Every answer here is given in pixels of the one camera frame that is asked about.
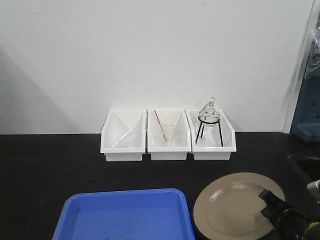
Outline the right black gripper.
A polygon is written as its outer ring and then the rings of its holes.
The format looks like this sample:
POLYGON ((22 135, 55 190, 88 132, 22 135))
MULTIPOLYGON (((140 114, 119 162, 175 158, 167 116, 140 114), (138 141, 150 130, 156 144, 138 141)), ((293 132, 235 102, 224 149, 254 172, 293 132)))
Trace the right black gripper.
POLYGON ((282 240, 318 240, 320 238, 320 205, 303 211, 285 203, 270 190, 258 195, 266 204, 260 213, 274 226, 282 240))

